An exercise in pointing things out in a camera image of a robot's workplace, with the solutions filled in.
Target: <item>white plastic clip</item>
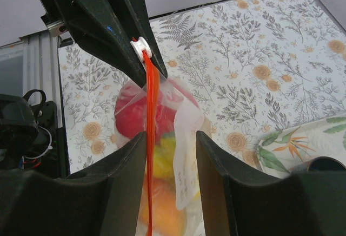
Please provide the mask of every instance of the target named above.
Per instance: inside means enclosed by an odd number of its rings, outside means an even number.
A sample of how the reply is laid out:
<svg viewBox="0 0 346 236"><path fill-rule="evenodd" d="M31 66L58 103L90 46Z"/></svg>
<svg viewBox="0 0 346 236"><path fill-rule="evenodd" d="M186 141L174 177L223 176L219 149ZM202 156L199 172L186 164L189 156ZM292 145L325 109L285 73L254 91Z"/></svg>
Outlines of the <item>white plastic clip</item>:
<svg viewBox="0 0 346 236"><path fill-rule="evenodd" d="M145 52L147 52L147 55L149 58L152 57L152 53L151 53L151 49L147 43L147 41L143 38L143 37L139 37L138 41L131 41L130 42L132 47L134 48L139 60L141 61L141 63L144 62L144 56L143 56L143 50L145 50Z"/></svg>

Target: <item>clear plastic bag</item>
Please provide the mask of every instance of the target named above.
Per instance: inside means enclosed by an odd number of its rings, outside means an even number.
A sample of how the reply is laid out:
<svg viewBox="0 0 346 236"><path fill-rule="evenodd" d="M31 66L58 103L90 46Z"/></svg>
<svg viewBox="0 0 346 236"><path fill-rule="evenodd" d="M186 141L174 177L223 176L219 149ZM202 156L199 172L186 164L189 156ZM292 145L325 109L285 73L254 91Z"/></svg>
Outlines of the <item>clear plastic bag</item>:
<svg viewBox="0 0 346 236"><path fill-rule="evenodd" d="M119 92L115 107L119 147L147 129L146 90L129 81ZM211 135L210 121L178 79L160 76L156 106L151 190L153 235L194 236L202 221L196 132L203 130ZM137 236L146 235L149 223L147 182L145 176Z"/></svg>

